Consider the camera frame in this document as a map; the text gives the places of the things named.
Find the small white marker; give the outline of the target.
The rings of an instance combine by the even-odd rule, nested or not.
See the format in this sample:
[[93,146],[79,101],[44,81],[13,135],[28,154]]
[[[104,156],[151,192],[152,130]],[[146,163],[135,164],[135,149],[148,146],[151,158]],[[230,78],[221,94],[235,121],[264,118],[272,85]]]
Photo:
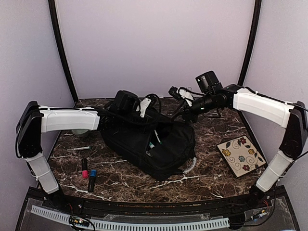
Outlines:
[[156,129],[154,130],[154,133],[155,133],[155,135],[156,135],[156,138],[157,138],[157,140],[158,140],[158,143],[159,143],[159,144],[162,144],[162,142],[161,142],[161,140],[160,140],[160,138],[159,138],[159,136],[158,136],[158,133],[157,133]]

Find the black backpack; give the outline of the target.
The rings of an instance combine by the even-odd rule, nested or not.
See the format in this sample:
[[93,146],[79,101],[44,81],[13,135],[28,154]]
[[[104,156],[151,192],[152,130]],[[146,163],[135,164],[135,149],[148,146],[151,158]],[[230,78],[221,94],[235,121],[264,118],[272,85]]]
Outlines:
[[105,144],[158,181],[190,172],[196,165],[194,128],[157,111],[144,118],[100,114],[98,130]]

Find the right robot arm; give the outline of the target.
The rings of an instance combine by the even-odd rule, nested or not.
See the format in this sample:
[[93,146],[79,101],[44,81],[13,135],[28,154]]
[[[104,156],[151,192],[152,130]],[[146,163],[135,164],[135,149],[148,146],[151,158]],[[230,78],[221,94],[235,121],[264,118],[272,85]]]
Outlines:
[[245,204],[250,209],[257,208],[264,201],[264,193],[283,178],[290,167],[301,157],[308,139],[308,108],[301,102],[279,100],[252,90],[248,86],[230,84],[222,86],[214,71],[208,71],[196,77],[200,93],[186,87],[171,87],[169,94],[187,105],[179,115],[185,121],[196,122],[198,116],[214,109],[230,108],[242,114],[258,118],[262,128],[252,122],[249,126],[259,144],[265,140],[270,128],[277,128],[280,135],[273,132],[276,153],[268,155],[269,163],[262,175],[255,182]]

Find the blue cap black marker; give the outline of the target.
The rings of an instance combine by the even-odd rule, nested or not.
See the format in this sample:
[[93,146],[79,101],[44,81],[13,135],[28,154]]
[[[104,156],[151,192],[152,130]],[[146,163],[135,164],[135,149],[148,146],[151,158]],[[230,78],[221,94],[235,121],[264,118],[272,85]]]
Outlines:
[[95,169],[91,170],[88,183],[88,192],[94,192],[96,177],[97,177],[97,170]]

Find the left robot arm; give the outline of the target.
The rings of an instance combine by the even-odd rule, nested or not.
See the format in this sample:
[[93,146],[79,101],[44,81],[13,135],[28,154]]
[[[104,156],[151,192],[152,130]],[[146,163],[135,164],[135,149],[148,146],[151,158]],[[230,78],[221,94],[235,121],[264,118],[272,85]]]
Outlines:
[[101,107],[56,108],[30,101],[16,126],[16,156],[27,162],[32,176],[58,210],[68,206],[68,199],[59,192],[61,187],[47,159],[62,130],[77,130],[82,134],[97,130],[103,115],[109,112]]

